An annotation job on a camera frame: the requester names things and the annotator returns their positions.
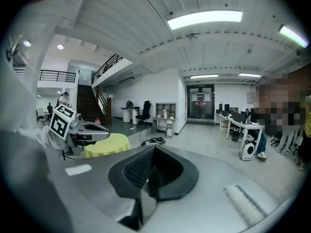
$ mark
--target white desk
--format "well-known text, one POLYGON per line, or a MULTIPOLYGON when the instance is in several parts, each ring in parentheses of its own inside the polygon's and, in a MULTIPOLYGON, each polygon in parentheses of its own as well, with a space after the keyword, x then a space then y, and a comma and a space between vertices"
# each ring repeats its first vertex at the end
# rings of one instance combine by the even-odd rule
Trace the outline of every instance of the white desk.
POLYGON ((248 132, 248 130, 259 130, 257 143, 256 143, 256 146, 255 146, 255 149, 254 149, 254 154, 257 152, 257 148, 258 148, 258 145, 259 145, 261 133, 262 133, 262 130, 264 129, 264 126, 263 126, 263 125, 252 125, 252 124, 247 124, 247 125, 245 125, 245 124, 242 124, 242 123, 239 123, 239 122, 233 120, 232 118, 227 118, 226 116, 219 115, 219 114, 216 114, 216 115, 219 116, 219 121, 220 121, 220 122, 219 122, 219 129, 220 129, 220 125, 221 125, 221 123, 222 123, 222 120, 227 120, 227 121, 229 121, 226 139, 229 139, 229 132, 230 132, 230 125, 231 125, 231 123, 233 123, 234 125, 237 125, 237 126, 240 127, 239 133, 241 133, 241 129, 244 128, 244 136, 243 136, 243 141, 242 141, 242 144, 241 144, 241 147, 240 147, 240 152, 242 151, 244 142, 246 141, 246 137, 247 137, 247 132, 248 132))
POLYGON ((136 118, 136 116, 138 116, 139 109, 126 109, 126 108, 121 109, 123 110, 123 122, 131 121, 131 112, 132 112, 133 124, 138 124, 138 119, 136 118))
POLYGON ((166 136, 173 137, 175 135, 175 122, 177 118, 163 118, 163 117, 152 117, 152 128, 151 133, 157 130, 165 131, 166 136), (165 125, 160 125, 158 122, 165 122, 165 125))

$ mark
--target staircase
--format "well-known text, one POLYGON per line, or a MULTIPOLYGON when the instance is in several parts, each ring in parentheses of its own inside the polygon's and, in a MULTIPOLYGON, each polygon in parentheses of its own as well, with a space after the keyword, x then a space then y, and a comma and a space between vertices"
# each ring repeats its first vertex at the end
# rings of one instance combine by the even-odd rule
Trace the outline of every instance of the staircase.
POLYGON ((95 122, 98 117, 102 124, 106 123, 106 118, 89 85, 78 85, 77 113, 81 113, 84 121, 95 122))

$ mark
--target glass door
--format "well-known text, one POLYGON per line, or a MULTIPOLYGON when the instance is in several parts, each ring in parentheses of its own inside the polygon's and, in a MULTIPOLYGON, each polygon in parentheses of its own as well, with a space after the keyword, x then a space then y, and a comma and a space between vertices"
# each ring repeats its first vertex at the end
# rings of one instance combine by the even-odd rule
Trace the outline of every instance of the glass door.
POLYGON ((187 118, 214 119, 214 85, 200 84, 187 87, 187 118))

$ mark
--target air vent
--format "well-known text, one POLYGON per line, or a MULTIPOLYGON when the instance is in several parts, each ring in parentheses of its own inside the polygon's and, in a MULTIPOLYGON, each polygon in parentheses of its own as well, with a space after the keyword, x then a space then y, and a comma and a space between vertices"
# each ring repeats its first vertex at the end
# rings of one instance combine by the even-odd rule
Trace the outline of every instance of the air vent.
POLYGON ((104 89, 110 88, 110 87, 113 87, 113 85, 107 85, 106 87, 104 87, 104 89))
POLYGON ((129 78, 127 78, 127 79, 124 79, 124 80, 119 81, 119 83, 125 83, 125 82, 131 81, 131 80, 133 80, 133 79, 135 79, 135 78, 134 78, 134 77, 129 77, 129 78))

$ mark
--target yellow table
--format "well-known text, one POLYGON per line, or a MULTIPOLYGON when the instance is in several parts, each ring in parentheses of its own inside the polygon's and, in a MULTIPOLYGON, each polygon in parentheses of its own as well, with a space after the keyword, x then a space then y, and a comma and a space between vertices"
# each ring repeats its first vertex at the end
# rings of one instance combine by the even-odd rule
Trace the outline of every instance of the yellow table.
POLYGON ((98 141, 94 145, 85 146, 83 158, 109 155, 130 149, 131 145, 127 136, 123 134, 111 133, 106 140, 98 141))

